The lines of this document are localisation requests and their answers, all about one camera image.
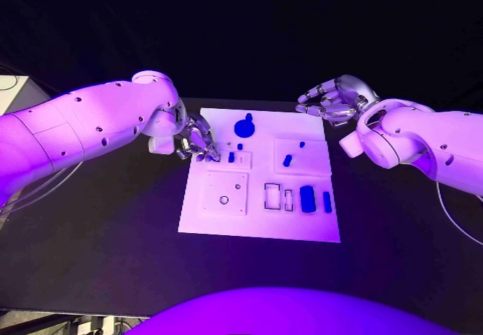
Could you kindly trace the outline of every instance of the table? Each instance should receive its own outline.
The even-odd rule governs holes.
[[[293,103],[182,99],[187,108],[292,111]],[[377,301],[483,332],[483,248],[445,218],[435,183],[407,166],[350,159],[325,127],[341,243],[177,233],[188,161],[145,136],[86,161],[0,230],[0,307],[146,316],[220,290],[286,286]],[[483,238],[478,199],[442,186]]]

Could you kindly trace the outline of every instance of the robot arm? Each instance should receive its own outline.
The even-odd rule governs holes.
[[[321,94],[319,106],[304,104]],[[413,165],[432,180],[483,194],[483,115],[435,112],[406,100],[380,100],[350,75],[318,85],[298,102],[295,110],[322,117],[335,128],[357,120],[354,132],[340,141],[351,158],[364,152],[386,169]]]
[[[200,153],[217,160],[208,125],[187,115],[169,79],[142,71],[132,81],[79,89],[45,103],[0,117],[0,207],[34,180],[151,136],[149,152]]]

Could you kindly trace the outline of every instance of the blue object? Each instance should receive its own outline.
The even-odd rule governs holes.
[[[255,125],[250,122],[252,121],[252,117],[250,114],[246,114],[244,120],[239,120],[234,123],[234,134],[236,136],[246,138],[250,137],[253,135],[255,132]]]
[[[314,212],[314,188],[311,186],[302,186],[299,188],[299,203],[301,211],[304,213]]]
[[[288,167],[289,166],[289,161],[291,161],[291,155],[285,156],[285,160],[283,160],[283,166]]]
[[[324,192],[324,212],[331,213],[330,193]]]

